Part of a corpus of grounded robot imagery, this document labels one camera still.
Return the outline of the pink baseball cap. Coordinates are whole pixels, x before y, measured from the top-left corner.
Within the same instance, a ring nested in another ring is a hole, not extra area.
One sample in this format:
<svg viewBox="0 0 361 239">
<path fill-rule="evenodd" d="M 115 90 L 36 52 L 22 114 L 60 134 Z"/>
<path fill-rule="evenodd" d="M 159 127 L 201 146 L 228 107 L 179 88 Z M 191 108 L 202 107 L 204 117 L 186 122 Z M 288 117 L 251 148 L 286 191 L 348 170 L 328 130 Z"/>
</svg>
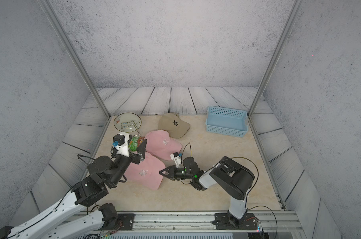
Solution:
<svg viewBox="0 0 361 239">
<path fill-rule="evenodd" d="M 163 169 L 165 169 L 165 164 L 147 152 L 145 159 L 139 164 L 131 163 L 129 165 L 124 176 L 128 181 L 138 182 L 152 190 L 157 190 L 163 180 L 159 171 Z"/>
<path fill-rule="evenodd" d="M 171 161 L 171 155 L 182 149 L 181 143 L 172 139 L 164 130 L 151 131 L 145 135 L 145 139 L 146 151 L 162 160 Z"/>
</svg>

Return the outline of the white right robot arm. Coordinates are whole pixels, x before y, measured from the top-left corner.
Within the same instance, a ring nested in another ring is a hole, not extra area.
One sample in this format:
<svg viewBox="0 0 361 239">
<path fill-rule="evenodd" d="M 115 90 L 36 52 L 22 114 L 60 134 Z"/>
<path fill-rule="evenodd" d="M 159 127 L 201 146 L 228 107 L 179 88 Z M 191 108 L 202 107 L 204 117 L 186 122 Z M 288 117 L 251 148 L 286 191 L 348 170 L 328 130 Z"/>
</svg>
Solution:
<svg viewBox="0 0 361 239">
<path fill-rule="evenodd" d="M 216 213 L 214 221 L 217 230 L 256 230 L 260 231 L 259 220 L 248 213 L 248 194 L 253 188 L 253 172 L 229 157 L 223 157 L 207 171 L 199 168 L 193 157 L 187 157 L 181 165 L 171 165 L 159 174 L 172 181 L 189 180 L 198 191 L 205 191 L 219 185 L 230 196 L 230 207 L 226 213 Z"/>
</svg>

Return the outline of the beige baseball cap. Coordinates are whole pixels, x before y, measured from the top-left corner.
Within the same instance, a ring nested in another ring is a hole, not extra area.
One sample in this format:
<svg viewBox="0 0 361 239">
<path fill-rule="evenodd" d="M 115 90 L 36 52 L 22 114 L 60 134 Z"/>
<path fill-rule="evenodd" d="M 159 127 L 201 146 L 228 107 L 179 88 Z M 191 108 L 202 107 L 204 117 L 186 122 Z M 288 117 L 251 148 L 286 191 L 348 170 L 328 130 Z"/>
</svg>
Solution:
<svg viewBox="0 0 361 239">
<path fill-rule="evenodd" d="M 172 138 L 181 138 L 189 131 L 190 124 L 180 119 L 176 113 L 167 113 L 159 120 L 158 129 L 167 131 Z"/>
</svg>

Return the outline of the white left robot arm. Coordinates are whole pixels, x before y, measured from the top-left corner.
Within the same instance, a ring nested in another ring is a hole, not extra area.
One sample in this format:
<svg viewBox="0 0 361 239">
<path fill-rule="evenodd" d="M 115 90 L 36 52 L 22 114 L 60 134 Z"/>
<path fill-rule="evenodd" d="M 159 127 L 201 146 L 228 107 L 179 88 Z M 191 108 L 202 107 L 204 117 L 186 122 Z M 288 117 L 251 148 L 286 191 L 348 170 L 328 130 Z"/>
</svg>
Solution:
<svg viewBox="0 0 361 239">
<path fill-rule="evenodd" d="M 89 176 L 75 184 L 57 203 L 16 227 L 0 229 L 0 239 L 72 239 L 90 231 L 117 231 L 123 220 L 111 203 L 94 212 L 66 223 L 65 220 L 91 207 L 108 194 L 109 188 L 126 182 L 125 172 L 131 163 L 144 161 L 147 140 L 136 152 L 129 151 L 132 136 L 118 134 L 114 137 L 112 156 L 100 156 L 88 165 Z"/>
</svg>

